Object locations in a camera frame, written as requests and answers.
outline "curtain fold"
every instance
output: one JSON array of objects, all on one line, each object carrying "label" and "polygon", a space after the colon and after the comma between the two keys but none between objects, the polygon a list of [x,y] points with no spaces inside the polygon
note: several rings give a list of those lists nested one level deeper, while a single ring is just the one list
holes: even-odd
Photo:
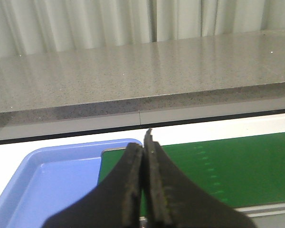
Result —
[{"label": "curtain fold", "polygon": [[285,0],[0,0],[0,57],[285,28]]}]

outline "blue plastic tray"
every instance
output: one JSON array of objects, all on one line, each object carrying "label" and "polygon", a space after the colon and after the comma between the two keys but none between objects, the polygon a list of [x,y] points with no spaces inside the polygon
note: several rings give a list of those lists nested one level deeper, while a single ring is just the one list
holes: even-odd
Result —
[{"label": "blue plastic tray", "polygon": [[36,150],[25,157],[0,196],[0,228],[39,228],[97,185],[101,152],[121,139]]}]

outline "gray countertop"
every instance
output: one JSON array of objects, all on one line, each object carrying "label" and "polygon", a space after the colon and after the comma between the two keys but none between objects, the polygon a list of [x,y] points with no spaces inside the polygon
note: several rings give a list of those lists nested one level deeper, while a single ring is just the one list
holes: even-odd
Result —
[{"label": "gray countertop", "polygon": [[283,97],[285,29],[0,58],[0,128]]}]

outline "green cutting mat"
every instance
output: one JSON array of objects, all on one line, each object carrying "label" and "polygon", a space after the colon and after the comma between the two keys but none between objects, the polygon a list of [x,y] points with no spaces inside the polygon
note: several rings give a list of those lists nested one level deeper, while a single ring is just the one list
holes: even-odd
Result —
[{"label": "green cutting mat", "polygon": [[[285,202],[285,133],[167,145],[163,149],[193,182],[231,207]],[[99,181],[123,152],[103,153]]]}]

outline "green mat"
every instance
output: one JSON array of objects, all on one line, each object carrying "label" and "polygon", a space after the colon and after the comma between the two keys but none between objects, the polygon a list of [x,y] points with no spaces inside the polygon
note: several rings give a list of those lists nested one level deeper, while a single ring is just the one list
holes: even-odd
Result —
[{"label": "green mat", "polygon": [[[193,182],[231,207],[285,202],[285,133],[167,145],[163,149]],[[99,181],[123,152],[103,153]]]}]

